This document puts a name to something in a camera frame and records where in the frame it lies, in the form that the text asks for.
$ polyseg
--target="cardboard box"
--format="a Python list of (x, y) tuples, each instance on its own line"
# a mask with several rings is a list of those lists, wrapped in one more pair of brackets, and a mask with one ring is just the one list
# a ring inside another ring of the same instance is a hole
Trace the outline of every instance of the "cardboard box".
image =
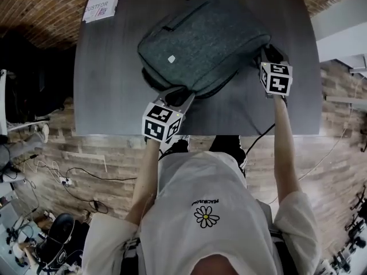
[(89, 0), (83, 15), (83, 21), (91, 22), (115, 15), (119, 0)]

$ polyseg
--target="black pants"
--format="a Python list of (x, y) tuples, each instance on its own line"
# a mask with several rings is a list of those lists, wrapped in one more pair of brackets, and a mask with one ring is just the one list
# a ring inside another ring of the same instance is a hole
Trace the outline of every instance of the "black pants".
[[(174, 143), (159, 159), (173, 154), (173, 153), (187, 153), (189, 144), (186, 140), (179, 140)], [(246, 159), (246, 154), (241, 148), (240, 139), (238, 135), (217, 135), (214, 139), (210, 152), (223, 152), (234, 157), (240, 167)]]

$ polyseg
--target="t-shirt sleeve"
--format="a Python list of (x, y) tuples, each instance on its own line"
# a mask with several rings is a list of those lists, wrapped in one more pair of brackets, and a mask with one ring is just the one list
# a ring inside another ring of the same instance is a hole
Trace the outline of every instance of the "t-shirt sleeve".
[(318, 226), (308, 196), (300, 191), (280, 203), (274, 225), (284, 240), (299, 274), (314, 274), (321, 256)]
[(119, 274), (123, 244), (137, 231), (138, 226), (96, 213), (85, 240), (81, 268), (83, 275)]

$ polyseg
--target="desk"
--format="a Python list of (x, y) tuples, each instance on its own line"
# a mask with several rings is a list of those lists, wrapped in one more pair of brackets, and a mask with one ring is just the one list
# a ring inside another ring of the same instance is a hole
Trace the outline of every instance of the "desk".
[[(303, 0), (239, 0), (272, 34), (294, 68), (288, 111), (294, 134), (318, 134), (321, 78), (317, 46)], [(119, 0), (114, 17), (84, 23), (77, 44), (74, 104), (77, 135), (140, 135), (142, 115), (157, 93), (144, 81), (136, 47), (184, 0)], [(257, 135), (274, 123), (257, 70), (239, 74), (218, 94), (196, 100), (180, 134)]]

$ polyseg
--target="table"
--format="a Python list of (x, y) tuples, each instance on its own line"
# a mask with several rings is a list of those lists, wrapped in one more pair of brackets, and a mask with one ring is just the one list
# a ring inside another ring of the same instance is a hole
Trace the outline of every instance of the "table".
[[(239, 0), (268, 27), (294, 67), (288, 97), (293, 133), (318, 134), (321, 77), (317, 46), (303, 0)], [(157, 93), (144, 81), (136, 47), (143, 35), (184, 0), (119, 0), (114, 17), (81, 23), (74, 104), (77, 135), (140, 135), (142, 115)], [(218, 94), (196, 100), (180, 134), (258, 135), (274, 123), (256, 69), (239, 74)]]

